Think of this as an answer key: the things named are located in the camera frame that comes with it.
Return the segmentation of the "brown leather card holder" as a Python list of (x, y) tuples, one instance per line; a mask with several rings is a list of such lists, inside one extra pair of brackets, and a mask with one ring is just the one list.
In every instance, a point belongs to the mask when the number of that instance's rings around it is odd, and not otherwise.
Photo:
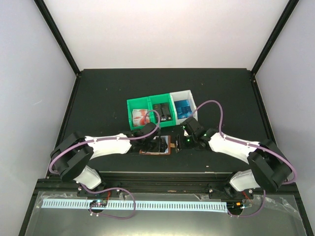
[(178, 148), (180, 147), (178, 143), (178, 139), (172, 140), (171, 136), (168, 136), (168, 152), (167, 153), (160, 153), (159, 152), (159, 143), (160, 143), (160, 137), (163, 136), (155, 136), (153, 140), (149, 143), (147, 147), (139, 151), (139, 154), (143, 155), (170, 155), (172, 150), (175, 150), (175, 152), (178, 151)]

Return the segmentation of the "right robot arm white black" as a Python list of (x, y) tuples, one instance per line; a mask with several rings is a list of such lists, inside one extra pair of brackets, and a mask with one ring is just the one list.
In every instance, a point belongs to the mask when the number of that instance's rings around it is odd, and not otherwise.
[(194, 117), (182, 122), (181, 127), (187, 147), (222, 153), (249, 165), (248, 170), (232, 174), (224, 185), (224, 193), (229, 198), (256, 188), (276, 192), (293, 173), (293, 167), (271, 140), (250, 142), (215, 129), (206, 130)]

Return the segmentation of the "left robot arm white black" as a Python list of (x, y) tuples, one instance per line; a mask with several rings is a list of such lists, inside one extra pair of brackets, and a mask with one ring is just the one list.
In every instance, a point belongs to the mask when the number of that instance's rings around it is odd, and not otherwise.
[(152, 122), (113, 136), (91, 137), (75, 132), (51, 152), (49, 171), (63, 182), (73, 180), (94, 196), (101, 196), (106, 183), (98, 170), (88, 166), (90, 160), (112, 154), (165, 154), (168, 148), (169, 138), (162, 136)]

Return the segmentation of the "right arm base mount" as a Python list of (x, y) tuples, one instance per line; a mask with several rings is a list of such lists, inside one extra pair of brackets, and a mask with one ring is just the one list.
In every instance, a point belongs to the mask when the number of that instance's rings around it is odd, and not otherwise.
[(222, 200), (243, 200), (253, 199), (253, 194), (248, 190), (237, 191), (226, 182), (212, 182), (207, 185), (207, 191), (210, 198)]

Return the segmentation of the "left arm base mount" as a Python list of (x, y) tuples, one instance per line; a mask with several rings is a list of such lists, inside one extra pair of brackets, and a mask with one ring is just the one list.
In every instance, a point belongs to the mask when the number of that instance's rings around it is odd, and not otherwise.
[[(107, 181), (106, 183), (101, 183), (99, 186), (97, 186), (96, 188), (92, 189), (91, 191), (93, 192), (99, 192), (102, 191), (104, 189), (108, 189), (108, 188), (114, 188), (114, 187), (121, 187), (121, 182), (119, 181)], [(113, 197), (113, 198), (117, 198), (120, 194), (120, 190), (110, 190), (108, 192), (102, 192), (102, 193), (89, 193), (88, 191), (86, 191), (82, 186), (79, 186), (78, 191), (77, 191), (77, 196), (79, 197), (101, 197), (101, 198), (105, 198), (105, 197)]]

